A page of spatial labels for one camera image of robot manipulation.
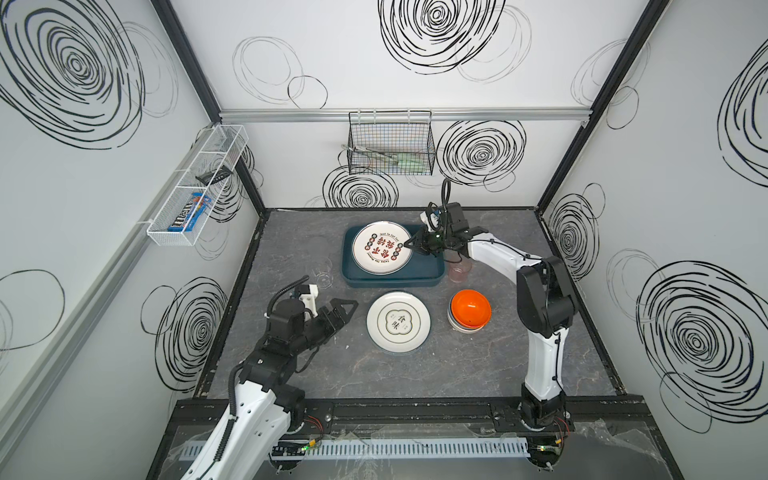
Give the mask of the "white plate black emblem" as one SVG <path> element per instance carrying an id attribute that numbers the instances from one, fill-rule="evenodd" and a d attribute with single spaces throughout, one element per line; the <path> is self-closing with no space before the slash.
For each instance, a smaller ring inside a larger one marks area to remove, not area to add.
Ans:
<path id="1" fill-rule="evenodd" d="M 371 340 L 391 353 L 420 348 L 431 330 L 427 306 L 415 295 L 394 291 L 381 295 L 369 307 L 366 327 Z"/>

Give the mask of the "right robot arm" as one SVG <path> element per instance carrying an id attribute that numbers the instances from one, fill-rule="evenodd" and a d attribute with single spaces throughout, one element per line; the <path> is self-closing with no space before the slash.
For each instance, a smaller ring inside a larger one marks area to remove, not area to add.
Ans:
<path id="1" fill-rule="evenodd" d="M 454 251 L 483 263 L 516 288 L 518 318 L 528 331 L 528 364 L 521 387 L 521 419 L 540 431 L 565 411 L 562 385 L 564 345 L 579 302 L 564 262 L 527 253 L 472 227 L 456 202 L 430 203 L 420 215 L 423 226 L 405 242 L 421 255 Z"/>

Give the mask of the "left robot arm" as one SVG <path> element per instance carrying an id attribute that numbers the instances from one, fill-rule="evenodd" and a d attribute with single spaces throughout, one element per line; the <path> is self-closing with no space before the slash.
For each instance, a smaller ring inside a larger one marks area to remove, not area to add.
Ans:
<path id="1" fill-rule="evenodd" d="M 264 334 L 229 373 L 228 407 L 185 479 L 252 479 L 282 437 L 299 429 L 305 392 L 289 384 L 303 371 L 300 355 L 312 356 L 350 323 L 356 300 L 316 304 L 318 287 L 306 276 L 269 300 Z"/>

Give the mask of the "white plate red characters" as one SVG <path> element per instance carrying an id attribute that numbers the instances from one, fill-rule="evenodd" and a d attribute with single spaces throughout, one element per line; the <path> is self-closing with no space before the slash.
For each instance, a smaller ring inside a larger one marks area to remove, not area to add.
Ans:
<path id="1" fill-rule="evenodd" d="M 391 221 L 377 221 L 363 226 L 353 237 L 351 254 L 364 272 L 391 275 L 411 260 L 412 250 L 403 243 L 411 237 L 408 230 Z"/>

